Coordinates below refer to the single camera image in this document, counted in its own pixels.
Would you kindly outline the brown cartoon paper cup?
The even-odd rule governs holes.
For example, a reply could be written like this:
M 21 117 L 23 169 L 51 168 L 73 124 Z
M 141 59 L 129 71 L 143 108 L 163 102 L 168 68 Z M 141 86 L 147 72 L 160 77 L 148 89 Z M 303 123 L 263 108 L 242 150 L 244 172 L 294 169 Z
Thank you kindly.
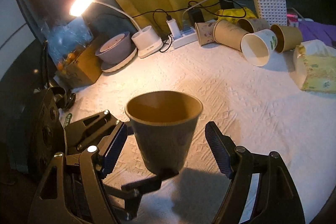
M 125 112 L 146 168 L 159 175 L 184 166 L 202 102 L 186 93 L 163 90 L 132 98 Z

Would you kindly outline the brown paper cup lying left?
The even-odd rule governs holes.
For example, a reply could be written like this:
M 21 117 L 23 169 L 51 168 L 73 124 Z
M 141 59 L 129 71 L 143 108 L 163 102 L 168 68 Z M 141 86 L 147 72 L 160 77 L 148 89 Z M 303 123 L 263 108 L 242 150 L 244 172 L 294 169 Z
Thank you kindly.
M 214 39 L 214 27 L 216 21 L 195 23 L 195 30 L 198 36 L 198 42 L 200 46 L 215 42 Z

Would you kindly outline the brown paper cup lying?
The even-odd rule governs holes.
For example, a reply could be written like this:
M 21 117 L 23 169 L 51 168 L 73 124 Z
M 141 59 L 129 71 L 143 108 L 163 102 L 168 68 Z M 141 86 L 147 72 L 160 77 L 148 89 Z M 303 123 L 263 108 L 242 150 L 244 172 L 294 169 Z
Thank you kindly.
M 214 26 L 213 37 L 219 44 L 242 51 L 241 41 L 246 34 L 248 32 L 239 26 L 226 20 L 220 20 Z
M 269 23 L 265 19 L 261 18 L 241 18 L 237 21 L 237 25 L 248 33 L 270 29 Z
M 276 35 L 277 46 L 275 51 L 278 53 L 291 51 L 303 41 L 302 33 L 297 27 L 272 24 L 270 30 Z
M 198 42 L 200 46 L 215 42 L 214 39 L 214 27 L 216 21 L 195 23 L 195 30 L 198 36 Z

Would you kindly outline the white paper cup lying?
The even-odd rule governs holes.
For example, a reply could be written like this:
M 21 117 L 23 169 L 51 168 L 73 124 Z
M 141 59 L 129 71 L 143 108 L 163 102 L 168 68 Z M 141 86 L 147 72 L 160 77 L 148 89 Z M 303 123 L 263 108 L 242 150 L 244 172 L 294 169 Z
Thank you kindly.
M 246 34 L 241 40 L 243 56 L 249 63 L 257 67 L 263 67 L 268 64 L 276 46 L 277 37 L 269 29 Z

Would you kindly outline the brown paper cup lying right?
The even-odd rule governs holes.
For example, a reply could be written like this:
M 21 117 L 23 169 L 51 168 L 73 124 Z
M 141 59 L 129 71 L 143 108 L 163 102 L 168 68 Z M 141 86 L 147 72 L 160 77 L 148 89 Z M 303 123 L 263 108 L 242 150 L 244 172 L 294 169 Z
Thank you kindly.
M 270 30 L 276 35 L 277 46 L 275 51 L 278 53 L 291 51 L 303 41 L 302 33 L 297 27 L 272 24 Z

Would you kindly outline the brown paper cup lying middle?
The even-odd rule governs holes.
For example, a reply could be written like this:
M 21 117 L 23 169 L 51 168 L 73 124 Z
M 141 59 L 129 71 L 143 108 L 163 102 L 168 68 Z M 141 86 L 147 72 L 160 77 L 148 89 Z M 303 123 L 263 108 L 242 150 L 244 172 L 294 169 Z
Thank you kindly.
M 246 34 L 248 32 L 239 26 L 226 20 L 220 20 L 214 26 L 213 37 L 219 44 L 242 51 L 241 41 Z

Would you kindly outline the brown paper cup lying back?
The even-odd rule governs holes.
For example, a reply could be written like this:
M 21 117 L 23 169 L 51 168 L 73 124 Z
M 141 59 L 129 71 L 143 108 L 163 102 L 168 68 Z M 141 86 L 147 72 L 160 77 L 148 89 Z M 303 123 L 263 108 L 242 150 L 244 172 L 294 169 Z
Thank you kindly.
M 261 18 L 241 18 L 237 21 L 237 25 L 248 33 L 270 29 L 269 23 L 265 19 Z

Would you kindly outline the fruit print plastic bag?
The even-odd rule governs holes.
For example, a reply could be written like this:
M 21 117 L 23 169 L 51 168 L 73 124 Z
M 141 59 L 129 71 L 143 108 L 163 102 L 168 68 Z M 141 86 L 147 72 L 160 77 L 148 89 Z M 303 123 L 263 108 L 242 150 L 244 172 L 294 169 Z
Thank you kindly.
M 72 120 L 72 113 L 67 113 L 66 115 L 63 116 L 63 127 L 67 127 Z

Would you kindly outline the purple bowl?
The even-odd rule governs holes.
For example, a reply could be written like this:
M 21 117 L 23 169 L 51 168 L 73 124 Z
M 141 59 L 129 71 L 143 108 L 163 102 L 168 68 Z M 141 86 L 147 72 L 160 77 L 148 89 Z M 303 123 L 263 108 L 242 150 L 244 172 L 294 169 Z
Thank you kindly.
M 109 64 L 118 64 L 123 61 L 132 53 L 130 32 L 126 31 L 123 33 L 125 34 L 125 37 L 117 45 L 103 53 L 99 52 L 100 47 L 96 50 L 95 55 L 102 61 Z

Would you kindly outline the white textured tablecloth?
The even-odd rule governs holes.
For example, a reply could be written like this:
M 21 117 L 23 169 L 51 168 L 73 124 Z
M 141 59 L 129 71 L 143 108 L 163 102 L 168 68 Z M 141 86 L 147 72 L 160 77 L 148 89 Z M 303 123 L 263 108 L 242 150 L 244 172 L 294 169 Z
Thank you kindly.
M 253 153 L 277 151 L 294 180 L 307 223 L 335 188 L 335 95 L 299 90 L 290 52 L 274 54 L 259 68 L 241 53 L 194 42 L 177 50 L 134 59 L 117 73 L 76 91 L 77 121 L 109 110 L 126 121 L 133 97 L 176 90 L 203 104 L 181 173 L 142 198 L 134 223 L 210 223 L 228 188 L 205 139 L 214 121 L 222 133 Z

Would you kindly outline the plastic bag of oranges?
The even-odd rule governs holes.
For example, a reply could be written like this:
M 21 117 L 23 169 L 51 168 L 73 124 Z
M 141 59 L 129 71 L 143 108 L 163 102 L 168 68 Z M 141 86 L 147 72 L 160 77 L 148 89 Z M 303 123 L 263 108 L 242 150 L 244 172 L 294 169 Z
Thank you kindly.
M 93 40 L 92 32 L 82 16 L 68 24 L 53 27 L 45 22 L 41 32 L 48 41 L 49 55 L 59 71 L 64 71 Z

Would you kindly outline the white charger plug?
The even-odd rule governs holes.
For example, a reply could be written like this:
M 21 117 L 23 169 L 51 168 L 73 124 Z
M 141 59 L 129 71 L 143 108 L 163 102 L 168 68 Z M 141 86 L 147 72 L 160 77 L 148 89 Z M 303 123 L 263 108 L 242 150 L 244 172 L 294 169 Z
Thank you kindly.
M 181 35 L 181 31 L 175 19 L 173 19 L 170 15 L 166 16 L 166 23 L 170 29 L 170 32 L 174 39 L 179 39 Z

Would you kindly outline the white power strip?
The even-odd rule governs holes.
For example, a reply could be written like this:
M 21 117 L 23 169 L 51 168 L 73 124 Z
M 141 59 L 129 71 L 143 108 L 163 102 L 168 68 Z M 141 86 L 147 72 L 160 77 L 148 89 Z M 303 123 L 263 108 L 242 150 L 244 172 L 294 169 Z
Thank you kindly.
M 174 50 L 198 40 L 198 36 L 197 36 L 195 28 L 191 27 L 187 31 L 182 31 L 181 34 L 182 36 L 180 38 L 173 39 L 171 46 Z

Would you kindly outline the yellow tissue pack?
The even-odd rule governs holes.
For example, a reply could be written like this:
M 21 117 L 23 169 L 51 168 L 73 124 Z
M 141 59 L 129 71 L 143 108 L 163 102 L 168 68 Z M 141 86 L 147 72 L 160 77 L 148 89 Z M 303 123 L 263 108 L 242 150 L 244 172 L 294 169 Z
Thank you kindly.
M 300 90 L 335 93 L 335 48 L 320 40 L 303 42 L 296 46 L 293 62 Z

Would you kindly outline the black power adapter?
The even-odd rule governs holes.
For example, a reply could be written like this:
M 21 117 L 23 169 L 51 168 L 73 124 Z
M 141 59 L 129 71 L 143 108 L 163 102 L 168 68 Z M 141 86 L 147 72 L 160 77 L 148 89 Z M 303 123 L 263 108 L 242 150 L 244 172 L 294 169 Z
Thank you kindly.
M 190 9 L 188 12 L 189 21 L 192 27 L 195 27 L 196 23 L 204 23 L 205 19 L 203 17 L 202 11 L 199 8 Z

